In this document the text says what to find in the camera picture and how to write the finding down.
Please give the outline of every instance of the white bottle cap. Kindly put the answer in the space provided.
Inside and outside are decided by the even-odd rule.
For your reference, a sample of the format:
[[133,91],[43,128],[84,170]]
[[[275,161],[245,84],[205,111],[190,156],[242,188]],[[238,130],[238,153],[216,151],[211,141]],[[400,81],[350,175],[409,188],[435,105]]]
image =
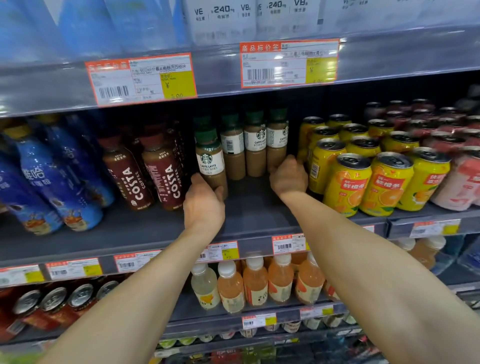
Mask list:
[[445,246],[447,240],[442,235],[436,235],[426,238],[423,243],[429,248],[440,250]]
[[279,266],[287,266],[292,261],[292,254],[275,255],[273,259]]
[[312,263],[314,266],[318,267],[317,261],[313,257],[312,252],[308,252],[307,259],[310,263]]
[[235,275],[237,266],[233,260],[218,263],[218,274],[223,278],[231,278]]
[[208,268],[208,265],[206,263],[197,263],[197,264],[194,264],[193,265],[193,268],[192,268],[192,274],[194,276],[199,276],[201,275],[203,272],[205,272]]
[[399,246],[400,248],[404,250],[412,250],[413,247],[415,246],[415,239],[414,238],[400,238],[400,239],[395,239],[392,240],[392,242]]
[[247,266],[251,270],[259,270],[264,266],[264,257],[258,256],[256,258],[247,258]]

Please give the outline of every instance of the yellow can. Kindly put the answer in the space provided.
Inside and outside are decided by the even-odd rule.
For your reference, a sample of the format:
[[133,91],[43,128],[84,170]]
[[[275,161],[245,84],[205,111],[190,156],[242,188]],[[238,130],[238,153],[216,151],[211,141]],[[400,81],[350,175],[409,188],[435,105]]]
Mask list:
[[396,207],[419,211],[450,171],[451,158],[428,147],[415,148],[407,155],[413,160],[413,178]]
[[318,116],[307,116],[303,118],[300,125],[297,160],[302,161],[302,163],[307,160],[310,136],[317,126],[325,126],[324,120]]
[[373,175],[360,203],[372,216],[390,216],[413,176],[413,162],[400,153],[382,152],[372,162]]
[[355,153],[340,154],[328,173],[323,203],[347,218],[355,215],[371,175],[368,158]]
[[307,159],[306,159],[308,171],[312,167],[312,151],[316,147],[317,142],[324,138],[339,139],[338,130],[334,128],[330,128],[329,126],[317,126],[315,129],[312,130],[312,134],[310,135],[310,144],[308,145]]
[[345,114],[330,115],[327,121],[327,126],[331,128],[341,128],[343,125],[350,124],[352,119]]
[[338,133],[342,142],[348,142],[354,136],[368,136],[368,128],[362,124],[345,124]]
[[384,152],[405,153],[420,146],[420,138],[411,136],[408,132],[391,132],[380,142]]
[[319,140],[312,152],[308,188],[316,194],[324,194],[330,165],[339,154],[346,153],[345,143],[333,138]]
[[368,134],[372,138],[382,139],[384,136],[390,134],[395,124],[393,122],[384,119],[372,119],[368,120]]
[[374,158],[381,152],[380,142],[369,136],[354,136],[347,143],[347,152],[360,154],[367,158]]

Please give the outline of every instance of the blue coffee bottle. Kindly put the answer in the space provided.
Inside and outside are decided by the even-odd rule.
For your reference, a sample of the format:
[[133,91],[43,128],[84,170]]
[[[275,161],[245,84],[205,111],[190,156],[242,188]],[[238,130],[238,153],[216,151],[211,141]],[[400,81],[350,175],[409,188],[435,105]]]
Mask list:
[[22,171],[2,154],[0,202],[17,217],[25,230],[35,235],[50,234],[63,226],[60,216],[35,193]]
[[91,201],[70,167],[56,160],[51,149],[32,135],[27,124],[14,121],[4,133],[17,142],[24,176],[69,228],[85,231],[102,220],[102,209]]
[[113,189],[106,178],[102,178],[87,151],[80,146],[75,137],[63,127],[57,114],[38,116],[46,125],[47,139],[54,151],[63,156],[73,172],[85,183],[91,197],[102,207],[108,207],[115,201]]

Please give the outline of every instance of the starbucks logo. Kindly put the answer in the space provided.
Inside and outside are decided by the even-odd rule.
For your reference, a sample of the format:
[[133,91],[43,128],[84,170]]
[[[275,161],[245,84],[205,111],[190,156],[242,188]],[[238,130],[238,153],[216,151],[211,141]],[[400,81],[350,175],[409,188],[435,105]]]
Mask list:
[[265,130],[259,130],[257,131],[257,139],[258,140],[262,140],[265,138],[265,134],[266,134],[266,131]]
[[213,162],[213,157],[210,154],[203,153],[200,160],[203,164],[211,164]]

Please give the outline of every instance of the yellow price label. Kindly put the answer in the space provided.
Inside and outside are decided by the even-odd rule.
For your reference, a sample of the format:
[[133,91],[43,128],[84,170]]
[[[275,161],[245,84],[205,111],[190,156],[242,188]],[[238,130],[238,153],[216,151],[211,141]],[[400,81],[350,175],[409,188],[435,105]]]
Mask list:
[[322,308],[322,314],[324,316],[330,316],[334,314],[333,306]]
[[276,315],[273,317],[265,318],[265,325],[275,325],[276,324]]
[[103,274],[100,264],[94,266],[84,266],[84,272],[87,277],[101,276]]
[[45,277],[43,277],[43,274],[40,271],[25,273],[25,279],[27,283],[45,282]]
[[307,58],[306,84],[319,84],[336,80],[336,57]]
[[458,228],[460,227],[460,224],[458,225],[445,225],[442,234],[443,235],[452,235],[456,234],[458,232]]
[[238,248],[230,248],[222,250],[222,257],[223,260],[231,260],[231,259],[239,259],[239,249]]
[[192,71],[160,74],[165,99],[197,97],[197,89]]

